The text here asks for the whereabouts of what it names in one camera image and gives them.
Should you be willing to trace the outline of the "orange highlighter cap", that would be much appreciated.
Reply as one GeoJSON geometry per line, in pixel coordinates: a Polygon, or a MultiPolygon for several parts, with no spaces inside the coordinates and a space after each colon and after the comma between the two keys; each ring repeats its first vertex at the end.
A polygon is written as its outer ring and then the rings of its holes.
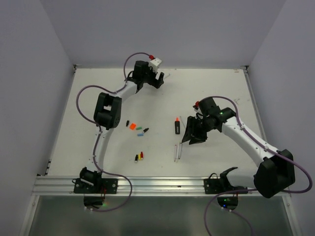
{"type": "Polygon", "coordinates": [[[135,124],[135,123],[132,123],[132,124],[129,126],[129,128],[130,128],[131,130],[134,130],[134,129],[136,128],[136,124],[135,124]]]}

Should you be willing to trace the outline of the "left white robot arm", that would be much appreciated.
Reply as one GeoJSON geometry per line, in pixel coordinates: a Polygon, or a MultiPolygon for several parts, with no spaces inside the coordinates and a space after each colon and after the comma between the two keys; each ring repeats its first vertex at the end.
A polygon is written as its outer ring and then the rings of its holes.
{"type": "Polygon", "coordinates": [[[87,121],[96,125],[95,145],[92,158],[86,167],[80,172],[80,181],[85,184],[86,189],[91,193],[97,193],[102,187],[101,175],[105,172],[103,167],[104,155],[114,128],[121,120],[122,103],[129,97],[137,94],[145,83],[160,88],[164,83],[164,73],[160,73],[157,78],[158,68],[162,60],[150,57],[149,61],[138,60],[135,62],[131,75],[125,78],[124,86],[117,91],[109,91],[101,86],[89,85],[83,87],[76,96],[76,108],[79,114],[87,121]],[[104,90],[100,93],[96,102],[93,119],[87,118],[80,110],[79,97],[88,88],[99,88],[104,90]]]}

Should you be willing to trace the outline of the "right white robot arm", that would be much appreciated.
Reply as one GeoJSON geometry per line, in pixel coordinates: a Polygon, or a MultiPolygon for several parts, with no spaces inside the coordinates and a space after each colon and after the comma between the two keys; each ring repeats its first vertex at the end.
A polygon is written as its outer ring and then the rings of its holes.
{"type": "Polygon", "coordinates": [[[238,167],[223,171],[218,179],[209,181],[215,193],[255,188],[263,197],[271,198],[295,182],[291,152],[269,145],[238,118],[235,110],[221,109],[211,97],[197,101],[193,108],[196,115],[187,119],[183,143],[203,143],[208,132],[217,130],[232,139],[257,166],[256,171],[238,167]]]}

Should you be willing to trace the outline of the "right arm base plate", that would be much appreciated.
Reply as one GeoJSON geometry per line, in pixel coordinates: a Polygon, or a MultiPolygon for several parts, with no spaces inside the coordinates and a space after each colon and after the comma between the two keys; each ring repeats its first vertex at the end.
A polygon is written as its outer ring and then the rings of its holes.
{"type": "Polygon", "coordinates": [[[229,182],[221,180],[220,178],[206,178],[203,179],[205,194],[219,194],[233,190],[245,190],[246,187],[234,187],[229,182]]]}

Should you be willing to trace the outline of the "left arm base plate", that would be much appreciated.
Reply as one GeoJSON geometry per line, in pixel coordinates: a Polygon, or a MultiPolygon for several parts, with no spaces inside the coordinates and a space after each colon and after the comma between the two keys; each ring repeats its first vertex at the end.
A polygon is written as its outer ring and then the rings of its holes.
{"type": "Polygon", "coordinates": [[[72,180],[72,183],[74,183],[73,192],[75,194],[116,194],[118,188],[118,179],[116,178],[102,178],[94,185],[76,178],[72,180]]]}

